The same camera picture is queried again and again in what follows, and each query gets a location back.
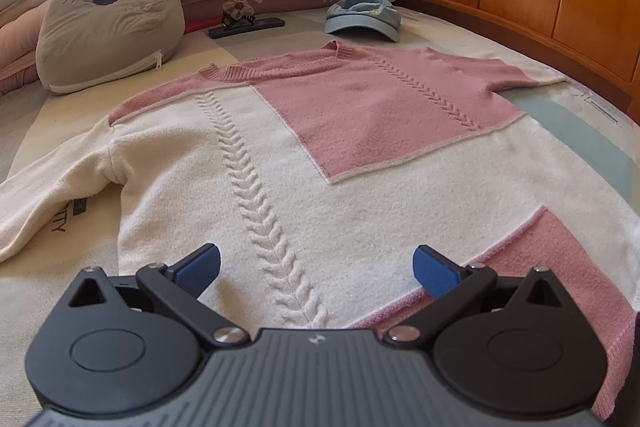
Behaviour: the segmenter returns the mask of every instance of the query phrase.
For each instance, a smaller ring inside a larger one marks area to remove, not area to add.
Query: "blue rubber fingertip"
[[[414,277],[431,297],[439,299],[460,284],[460,276],[422,248],[414,252]]]
[[[175,272],[174,283],[197,298],[220,273],[220,250],[211,245],[186,266]]]

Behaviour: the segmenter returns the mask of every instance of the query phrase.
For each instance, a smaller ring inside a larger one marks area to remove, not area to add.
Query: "fabric flower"
[[[250,17],[255,13],[247,1],[241,0],[228,0],[222,5],[222,11],[236,21],[242,17]]]

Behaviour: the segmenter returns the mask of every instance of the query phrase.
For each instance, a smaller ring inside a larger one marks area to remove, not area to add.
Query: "red object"
[[[204,28],[209,28],[210,26],[218,26],[219,24],[222,24],[222,17],[216,17],[215,19],[206,19],[203,21],[187,22],[184,25],[184,34],[186,35],[187,33],[203,30]]]

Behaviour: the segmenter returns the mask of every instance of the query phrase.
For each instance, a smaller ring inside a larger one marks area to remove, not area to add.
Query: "white sleeve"
[[[20,251],[68,200],[118,183],[107,118],[0,184],[0,262]]]

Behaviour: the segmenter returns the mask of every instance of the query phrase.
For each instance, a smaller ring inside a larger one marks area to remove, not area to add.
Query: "gray cat pillow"
[[[159,68],[183,33],[180,0],[51,0],[38,76],[47,89],[69,93]]]

